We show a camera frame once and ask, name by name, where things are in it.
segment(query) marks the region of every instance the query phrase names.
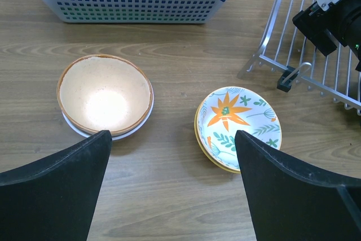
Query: wood grain surface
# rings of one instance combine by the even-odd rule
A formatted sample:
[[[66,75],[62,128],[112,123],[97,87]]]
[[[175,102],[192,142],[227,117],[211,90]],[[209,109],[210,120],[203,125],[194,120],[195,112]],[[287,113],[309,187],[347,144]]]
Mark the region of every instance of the wood grain surface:
[[[0,0],[0,172],[82,140],[61,115],[57,81],[81,56],[112,54],[145,72],[155,106],[144,127],[113,144],[90,241],[256,239],[241,176],[212,164],[193,132],[199,103],[224,86],[246,87],[272,105],[283,152],[361,178],[355,110],[303,85],[278,91],[280,74],[267,68],[236,78],[272,2],[227,0],[205,25],[74,25],[41,0]]]

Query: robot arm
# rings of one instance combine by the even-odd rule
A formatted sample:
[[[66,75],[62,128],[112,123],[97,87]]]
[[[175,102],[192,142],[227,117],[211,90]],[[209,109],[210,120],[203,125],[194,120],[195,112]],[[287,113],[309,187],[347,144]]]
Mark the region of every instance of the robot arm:
[[[340,42],[361,60],[361,0],[316,0],[293,23],[325,56]],[[356,69],[361,71],[360,63]]]

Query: rack clip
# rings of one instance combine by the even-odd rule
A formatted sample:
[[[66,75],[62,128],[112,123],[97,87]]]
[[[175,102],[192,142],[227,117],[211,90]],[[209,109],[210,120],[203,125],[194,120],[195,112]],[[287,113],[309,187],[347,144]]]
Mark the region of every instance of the rack clip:
[[[300,70],[302,67],[306,67],[306,68],[300,74]],[[292,87],[293,80],[295,80],[298,76],[306,73],[311,67],[312,64],[309,62],[302,63],[296,69],[291,66],[287,66],[287,70],[284,71],[283,75],[280,77],[280,79],[278,79],[277,89],[282,90],[285,93],[289,92],[289,90]]]

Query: table surface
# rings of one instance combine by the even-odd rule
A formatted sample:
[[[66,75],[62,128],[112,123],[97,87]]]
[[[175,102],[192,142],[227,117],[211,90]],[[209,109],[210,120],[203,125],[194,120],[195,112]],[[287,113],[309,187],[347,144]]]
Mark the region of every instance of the table surface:
[[[256,239],[241,176],[209,161],[193,131],[199,103],[224,86],[246,87],[272,105],[283,152],[361,177],[354,110],[304,86],[278,91],[280,74],[269,69],[236,78],[272,2],[229,0],[205,25],[73,25],[40,0],[0,0],[0,172],[83,139],[61,115],[56,84],[72,61],[102,53],[138,65],[155,106],[144,127],[113,144],[90,241]]]

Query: terracotta bowl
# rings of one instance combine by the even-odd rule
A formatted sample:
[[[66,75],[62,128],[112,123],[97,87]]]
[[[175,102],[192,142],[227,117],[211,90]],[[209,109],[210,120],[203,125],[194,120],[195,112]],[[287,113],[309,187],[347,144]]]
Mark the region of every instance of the terracotta bowl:
[[[234,138],[238,130],[278,150],[281,147],[277,115],[257,93],[242,87],[223,87],[209,94],[196,113],[196,137],[212,162],[234,173],[240,173]]]
[[[151,83],[133,63],[112,55],[84,56],[65,69],[58,82],[58,102],[77,128],[113,137],[137,127],[153,102]]]

